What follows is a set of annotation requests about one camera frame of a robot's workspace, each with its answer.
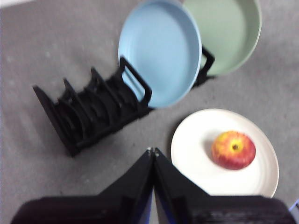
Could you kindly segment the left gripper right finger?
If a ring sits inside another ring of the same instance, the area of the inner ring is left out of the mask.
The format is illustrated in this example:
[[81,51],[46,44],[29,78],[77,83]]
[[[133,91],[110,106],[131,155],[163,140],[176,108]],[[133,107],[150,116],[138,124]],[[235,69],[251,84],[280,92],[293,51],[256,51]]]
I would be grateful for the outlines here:
[[293,224],[283,202],[264,196],[211,196],[153,149],[155,192],[172,224]]

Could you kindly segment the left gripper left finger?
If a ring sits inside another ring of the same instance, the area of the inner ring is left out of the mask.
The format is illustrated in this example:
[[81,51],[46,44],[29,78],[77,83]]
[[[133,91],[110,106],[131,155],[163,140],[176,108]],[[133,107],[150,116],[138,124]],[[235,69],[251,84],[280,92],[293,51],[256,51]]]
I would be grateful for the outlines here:
[[119,179],[93,196],[43,197],[24,203],[14,224],[137,224],[150,202],[154,154],[145,153]]

